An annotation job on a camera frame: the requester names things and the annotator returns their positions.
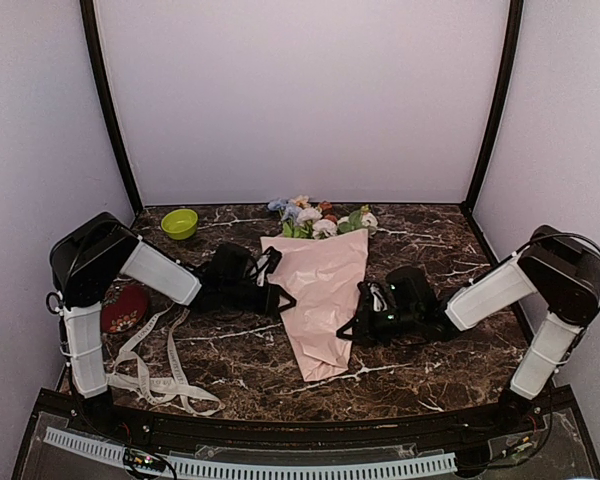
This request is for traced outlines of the pink wrapping paper sheet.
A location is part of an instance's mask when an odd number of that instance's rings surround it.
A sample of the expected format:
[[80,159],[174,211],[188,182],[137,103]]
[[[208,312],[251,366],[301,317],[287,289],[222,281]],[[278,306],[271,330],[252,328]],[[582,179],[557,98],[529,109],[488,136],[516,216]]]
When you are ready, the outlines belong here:
[[282,253],[269,281],[296,300],[281,318],[303,380],[317,382],[344,373],[352,344],[336,331],[356,311],[368,232],[360,229],[323,240],[262,237],[260,242],[263,249]]

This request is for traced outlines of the beige printed ribbon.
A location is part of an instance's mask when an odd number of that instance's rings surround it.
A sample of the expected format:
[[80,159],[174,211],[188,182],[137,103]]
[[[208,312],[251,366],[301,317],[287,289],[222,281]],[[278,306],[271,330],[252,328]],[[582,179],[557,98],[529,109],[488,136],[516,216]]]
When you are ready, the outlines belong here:
[[134,393],[149,406],[173,406],[194,417],[211,417],[220,413],[224,402],[210,391],[192,384],[184,370],[176,347],[174,334],[189,317],[183,309],[166,325],[164,339],[165,367],[158,367],[141,353],[141,347],[152,337],[162,318],[171,310],[154,314],[144,326],[131,336],[119,349],[105,374],[112,389]]

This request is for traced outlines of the white rose stem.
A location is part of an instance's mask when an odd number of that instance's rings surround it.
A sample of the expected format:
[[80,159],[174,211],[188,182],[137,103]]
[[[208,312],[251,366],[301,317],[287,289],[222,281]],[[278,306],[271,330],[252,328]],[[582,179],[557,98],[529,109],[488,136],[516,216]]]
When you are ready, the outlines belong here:
[[340,218],[337,222],[339,234],[350,233],[356,230],[366,230],[369,235],[374,235],[378,229],[378,220],[372,213],[369,205],[354,210],[347,216]]
[[314,207],[286,209],[282,216],[282,236],[285,238],[321,240],[337,234],[337,224]]

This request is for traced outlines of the peach and orange flower stem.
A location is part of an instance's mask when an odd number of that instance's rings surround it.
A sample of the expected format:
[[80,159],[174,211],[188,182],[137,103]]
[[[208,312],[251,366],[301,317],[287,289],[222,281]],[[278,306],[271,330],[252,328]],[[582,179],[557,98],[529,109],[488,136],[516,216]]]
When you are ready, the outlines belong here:
[[295,224],[301,225],[318,221],[333,213],[333,205],[330,202],[312,203],[309,196],[298,195],[288,200],[283,219],[292,220]]

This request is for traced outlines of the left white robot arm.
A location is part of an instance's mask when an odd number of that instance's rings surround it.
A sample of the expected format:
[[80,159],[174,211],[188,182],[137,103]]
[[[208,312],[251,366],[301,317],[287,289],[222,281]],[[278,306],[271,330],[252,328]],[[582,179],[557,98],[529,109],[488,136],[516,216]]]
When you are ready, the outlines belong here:
[[109,389],[100,315],[118,276],[130,277],[194,311],[226,307],[278,318],[296,305],[283,287],[268,281],[281,260],[281,252],[273,247],[254,257],[240,245],[224,243],[209,261],[192,266],[166,255],[108,212],[57,242],[49,257],[53,295],[63,317],[74,385],[80,395],[91,398],[83,405],[83,421],[100,436],[114,435],[121,427],[120,412],[96,397]]

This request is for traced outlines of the blue flower stem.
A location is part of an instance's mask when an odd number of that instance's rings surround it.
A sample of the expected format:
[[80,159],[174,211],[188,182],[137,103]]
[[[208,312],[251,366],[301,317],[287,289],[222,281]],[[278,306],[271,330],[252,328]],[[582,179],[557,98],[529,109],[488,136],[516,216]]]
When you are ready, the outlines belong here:
[[266,208],[271,214],[278,214],[281,222],[285,222],[289,218],[289,205],[289,199],[277,198],[271,200]]

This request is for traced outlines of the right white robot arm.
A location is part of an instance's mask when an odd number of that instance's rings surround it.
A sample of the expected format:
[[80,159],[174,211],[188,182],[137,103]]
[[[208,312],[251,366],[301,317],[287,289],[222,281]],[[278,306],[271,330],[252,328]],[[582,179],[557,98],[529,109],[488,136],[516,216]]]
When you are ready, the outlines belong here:
[[455,339],[492,315],[528,298],[545,313],[508,385],[490,413],[501,434],[529,416],[528,403],[570,358],[600,314],[600,246],[576,233],[538,227],[521,247],[446,297],[413,266],[389,272],[384,283],[362,281],[358,305],[336,335],[356,344],[389,343],[405,334],[429,342]]

